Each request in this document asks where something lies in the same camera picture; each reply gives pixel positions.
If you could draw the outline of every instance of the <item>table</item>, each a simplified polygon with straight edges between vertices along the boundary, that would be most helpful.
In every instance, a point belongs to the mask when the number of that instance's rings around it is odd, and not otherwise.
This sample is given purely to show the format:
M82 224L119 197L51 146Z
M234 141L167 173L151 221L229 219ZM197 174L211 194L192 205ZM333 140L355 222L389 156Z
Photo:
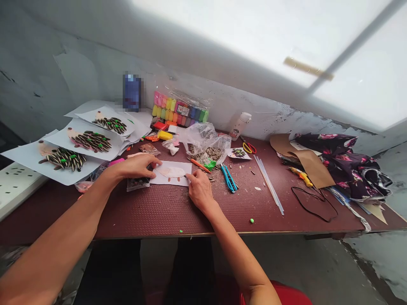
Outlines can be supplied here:
M263 160L270 180L284 207L282 216L269 190L263 185L264 179L255 160L237 160L227 157L225 164L231 164L230 173L239 190L231 194L225 185L223 175L214 170L211 174L214 198L222 211L241 234L306 234L331 236L332 234L355 233L364 230L359 219L347 207L341 205L328 191L326 197L338 211L338 217L327 223L305 211L294 197L291 187L305 189L296 175L287 170L267 141L246 138L257 148L257 156ZM137 143L123 155L139 152ZM161 151L161 160L189 162L185 148L171 156L161 142L154 146ZM232 147L241 147L242 141L232 142ZM149 188L126 192L126 180L112 192L100 219L95 239L136 238L163 236L200 236L213 234L205 216L193 205L188 189L182 186L152 185ZM74 186L64 186L53 180L48 181L36 193L19 206L0 223L0 245L30 244L34 242L55 220L58 219L80 196ZM311 197L310 200L321 209L331 209ZM357 212L370 223L373 232L407 229L407 222L391 208L385 207L384 216L388 225L373 215L367 215L361 208Z

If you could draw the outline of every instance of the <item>orange-handled scissors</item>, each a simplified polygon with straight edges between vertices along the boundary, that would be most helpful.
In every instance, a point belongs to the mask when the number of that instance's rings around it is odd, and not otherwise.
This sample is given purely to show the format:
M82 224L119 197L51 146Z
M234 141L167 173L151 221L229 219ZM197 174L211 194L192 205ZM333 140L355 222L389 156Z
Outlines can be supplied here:
M246 142L245 138L243 138L242 136L240 136L240 138L243 141L243 149L245 150L245 152L252 154L255 154L257 152L257 149L252 144Z

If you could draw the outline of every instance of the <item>power strip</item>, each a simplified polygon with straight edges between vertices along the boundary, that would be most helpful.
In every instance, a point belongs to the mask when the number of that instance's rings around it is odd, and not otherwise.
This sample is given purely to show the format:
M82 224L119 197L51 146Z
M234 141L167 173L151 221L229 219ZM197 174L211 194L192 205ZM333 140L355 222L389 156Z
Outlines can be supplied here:
M49 178L14 162L0 171L0 221Z

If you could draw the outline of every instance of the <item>floral fabric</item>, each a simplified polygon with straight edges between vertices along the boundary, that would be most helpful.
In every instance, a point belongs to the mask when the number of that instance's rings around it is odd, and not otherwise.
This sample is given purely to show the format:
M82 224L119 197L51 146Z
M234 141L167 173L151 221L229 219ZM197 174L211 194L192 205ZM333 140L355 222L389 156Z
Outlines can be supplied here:
M357 137L344 134L296 134L299 144L322 153L322 162L335 183L355 201L369 203L391 194L391 179L372 157L353 153Z

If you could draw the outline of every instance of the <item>glue gun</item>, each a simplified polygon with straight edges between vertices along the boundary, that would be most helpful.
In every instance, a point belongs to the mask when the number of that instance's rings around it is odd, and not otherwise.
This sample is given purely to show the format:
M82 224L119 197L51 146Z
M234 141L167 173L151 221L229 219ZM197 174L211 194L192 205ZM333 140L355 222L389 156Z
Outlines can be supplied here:
M305 185L308 187L313 187L314 185L312 182L308 179L308 175L299 169L296 169L295 167L289 167L288 168L290 171L292 171L294 174L297 174L302 180L304 180Z

